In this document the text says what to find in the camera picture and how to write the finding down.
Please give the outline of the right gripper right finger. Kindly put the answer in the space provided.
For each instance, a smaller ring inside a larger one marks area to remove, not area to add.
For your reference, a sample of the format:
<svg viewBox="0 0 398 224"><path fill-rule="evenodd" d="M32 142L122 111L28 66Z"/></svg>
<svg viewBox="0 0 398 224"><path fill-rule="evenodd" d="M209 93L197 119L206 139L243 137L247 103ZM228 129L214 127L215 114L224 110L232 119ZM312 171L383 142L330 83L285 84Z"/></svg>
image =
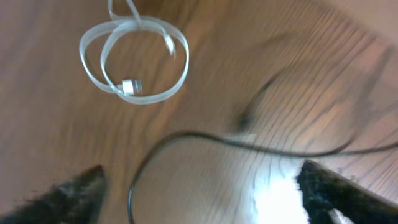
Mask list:
<svg viewBox="0 0 398 224"><path fill-rule="evenodd" d="M296 176L309 223L335 223L337 210L353 223L397 223L397 204L312 161Z"/></svg>

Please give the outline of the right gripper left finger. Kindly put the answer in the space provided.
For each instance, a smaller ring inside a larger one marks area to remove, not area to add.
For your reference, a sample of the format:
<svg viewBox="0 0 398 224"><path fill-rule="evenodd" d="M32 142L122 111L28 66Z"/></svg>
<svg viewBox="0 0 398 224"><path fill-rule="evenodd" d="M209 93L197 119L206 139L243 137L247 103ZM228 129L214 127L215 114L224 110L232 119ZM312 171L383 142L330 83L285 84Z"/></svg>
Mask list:
<svg viewBox="0 0 398 224"><path fill-rule="evenodd" d="M1 224L97 223L106 193L106 174L95 165L1 215Z"/></svg>

